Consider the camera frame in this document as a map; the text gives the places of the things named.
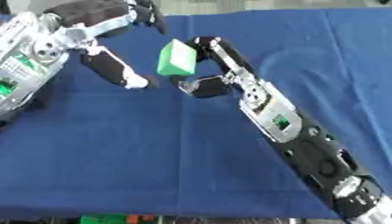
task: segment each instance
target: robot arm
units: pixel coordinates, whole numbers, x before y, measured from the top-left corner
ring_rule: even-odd
[[[333,135],[293,105],[270,82],[258,79],[251,65],[221,38],[186,42],[198,61],[217,62],[223,75],[187,82],[172,79],[189,95],[242,93],[240,110],[264,134],[281,158],[328,207],[347,223],[392,223],[392,201],[375,178],[354,161]]]
[[[165,21],[151,0],[82,0],[38,17],[16,15],[0,26],[0,128],[32,101],[64,66],[69,52],[103,79],[124,88],[146,88],[151,80],[134,72],[98,38],[146,23],[165,33]]]

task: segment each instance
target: screw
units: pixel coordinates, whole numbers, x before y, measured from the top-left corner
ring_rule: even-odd
[[[311,127],[308,129],[308,133],[311,137],[317,136],[320,132],[317,128]]]

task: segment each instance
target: blue tablecloth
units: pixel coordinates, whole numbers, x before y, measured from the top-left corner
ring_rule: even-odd
[[[103,44],[155,74],[171,39],[217,35],[324,124],[392,193],[392,10],[269,10],[168,17]],[[199,75],[218,74],[213,62]],[[240,112],[234,95],[197,100],[164,77],[126,91],[79,63],[49,108],[0,135],[0,216],[94,213],[333,218]]]

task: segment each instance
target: green block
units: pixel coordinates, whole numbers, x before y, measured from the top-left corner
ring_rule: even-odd
[[[161,75],[192,75],[196,68],[196,55],[196,50],[174,39],[162,49],[157,73]]]
[[[120,214],[87,215],[81,217],[80,224],[127,224],[127,216]]]

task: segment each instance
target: robot forearm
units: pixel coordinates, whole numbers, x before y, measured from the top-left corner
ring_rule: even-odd
[[[203,98],[225,94],[235,86],[242,92],[242,112],[328,207],[348,223],[392,223],[392,201],[375,179],[333,135],[271,83],[257,79],[253,68],[233,47],[214,37],[186,43],[197,50],[199,60],[216,61],[224,75],[180,80],[177,85],[181,90]]]

